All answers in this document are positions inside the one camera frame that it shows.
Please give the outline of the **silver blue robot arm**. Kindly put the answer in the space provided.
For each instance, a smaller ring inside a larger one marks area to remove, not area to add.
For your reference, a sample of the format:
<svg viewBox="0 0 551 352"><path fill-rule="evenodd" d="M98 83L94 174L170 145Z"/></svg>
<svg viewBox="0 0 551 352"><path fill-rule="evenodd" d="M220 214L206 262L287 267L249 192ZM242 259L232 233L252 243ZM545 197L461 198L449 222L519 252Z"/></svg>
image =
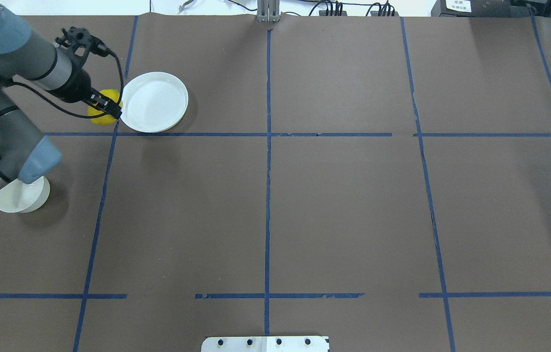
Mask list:
<svg viewBox="0 0 551 352"><path fill-rule="evenodd" d="M16 86L36 94L50 106L72 115L49 97L65 103L85 103L94 114L76 114L93 120L121 118L122 91L116 98L92 86L85 63L90 54L114 58L103 40L83 27L62 29L50 42L23 17L0 3L0 190L18 180L30 184L41 179L62 160L62 153L3 91Z"/></svg>

